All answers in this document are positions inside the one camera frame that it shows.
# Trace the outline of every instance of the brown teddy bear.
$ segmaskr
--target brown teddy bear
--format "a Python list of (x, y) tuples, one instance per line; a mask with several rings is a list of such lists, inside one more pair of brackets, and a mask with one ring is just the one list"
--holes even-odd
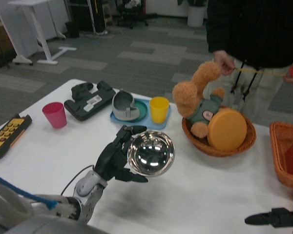
[(212, 92), (210, 100), (203, 98), (207, 84), (220, 75), (217, 63), (205, 62), (199, 66), (191, 81), (178, 83), (172, 91), (178, 112), (192, 123), (191, 132), (198, 138), (208, 135), (208, 124), (219, 111), (225, 96), (225, 90), (218, 88)]

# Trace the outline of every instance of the pink cup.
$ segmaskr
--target pink cup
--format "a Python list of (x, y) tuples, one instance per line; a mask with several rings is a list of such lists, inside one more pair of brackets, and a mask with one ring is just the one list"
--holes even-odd
[(43, 107), (42, 112), (54, 128), (62, 128), (67, 124), (64, 106), (60, 102), (52, 102)]

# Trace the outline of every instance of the orange basket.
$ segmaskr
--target orange basket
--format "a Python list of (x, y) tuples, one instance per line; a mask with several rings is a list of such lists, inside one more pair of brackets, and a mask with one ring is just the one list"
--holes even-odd
[(211, 147), (209, 145), (207, 137), (203, 138), (203, 139), (195, 137), (191, 133), (192, 124), (190, 123), (189, 120), (187, 120), (185, 118), (182, 119), (182, 129), (184, 130), (188, 139), (194, 144), (194, 146), (196, 148), (198, 148), (200, 151), (202, 151), (203, 153), (210, 155), (210, 156), (214, 156), (214, 157), (227, 157), (227, 156), (236, 155), (236, 154), (245, 152), (250, 147), (252, 147), (252, 145), (256, 141), (256, 130), (255, 130), (253, 124), (251, 123), (251, 121), (247, 117), (245, 117), (245, 116), (243, 116), (243, 117), (245, 118), (245, 121), (247, 124), (247, 134), (246, 134), (245, 140), (242, 143), (242, 145), (240, 145), (239, 148), (237, 148), (235, 150), (230, 150), (230, 151), (221, 151), (221, 150), (217, 150), (217, 149)]
[(293, 188), (293, 175), (287, 173), (285, 153), (293, 144), (293, 125), (275, 122), (270, 126), (275, 172), (281, 183)]

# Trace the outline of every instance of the silver metal bowl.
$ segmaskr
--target silver metal bowl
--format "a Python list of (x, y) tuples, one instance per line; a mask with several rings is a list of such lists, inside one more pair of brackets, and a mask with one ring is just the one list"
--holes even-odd
[(148, 131), (139, 134), (128, 150), (128, 163), (142, 176), (159, 176), (174, 162), (175, 147), (165, 134)]

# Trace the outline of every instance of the black robotic finger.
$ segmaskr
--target black robotic finger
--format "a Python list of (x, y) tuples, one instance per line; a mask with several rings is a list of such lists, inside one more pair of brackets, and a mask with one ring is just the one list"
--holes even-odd
[(136, 175), (130, 171), (128, 168), (123, 168), (115, 172), (115, 179), (124, 182), (134, 181), (139, 183), (147, 183), (148, 179), (142, 175)]

